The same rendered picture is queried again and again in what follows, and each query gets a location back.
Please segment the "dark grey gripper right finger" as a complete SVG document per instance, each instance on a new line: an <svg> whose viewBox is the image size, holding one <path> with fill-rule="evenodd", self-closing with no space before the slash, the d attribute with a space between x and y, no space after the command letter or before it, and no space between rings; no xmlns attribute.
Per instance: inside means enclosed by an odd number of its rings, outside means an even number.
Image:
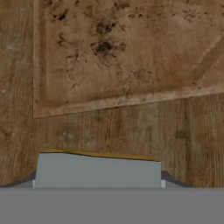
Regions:
<svg viewBox="0 0 224 224"><path fill-rule="evenodd" d="M189 188L191 185L175 179L168 171L161 171L161 180L165 188L171 187L185 187Z"/></svg>

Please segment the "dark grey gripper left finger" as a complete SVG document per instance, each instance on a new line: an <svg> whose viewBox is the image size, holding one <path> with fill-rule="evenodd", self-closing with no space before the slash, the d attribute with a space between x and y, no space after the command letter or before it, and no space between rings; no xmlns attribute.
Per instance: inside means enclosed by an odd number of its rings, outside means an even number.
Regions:
<svg viewBox="0 0 224 224"><path fill-rule="evenodd" d="M36 178L36 172L32 172L28 178L20 179L15 183L4 185L3 188L32 188L32 181Z"/></svg>

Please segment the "grey sponge with yellow layer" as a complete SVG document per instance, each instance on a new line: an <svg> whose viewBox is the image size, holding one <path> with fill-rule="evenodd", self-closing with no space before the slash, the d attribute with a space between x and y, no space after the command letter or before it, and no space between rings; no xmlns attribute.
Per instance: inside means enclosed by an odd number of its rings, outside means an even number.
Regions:
<svg viewBox="0 0 224 224"><path fill-rule="evenodd" d="M149 157L50 149L38 155L37 188L147 189L161 186L161 163Z"/></svg>

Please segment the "stained wooden cutting board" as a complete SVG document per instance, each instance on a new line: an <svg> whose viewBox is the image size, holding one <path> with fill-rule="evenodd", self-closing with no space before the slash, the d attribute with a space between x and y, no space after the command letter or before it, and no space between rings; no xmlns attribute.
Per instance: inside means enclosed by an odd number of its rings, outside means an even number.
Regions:
<svg viewBox="0 0 224 224"><path fill-rule="evenodd" d="M34 0L36 118L224 93L224 0Z"/></svg>

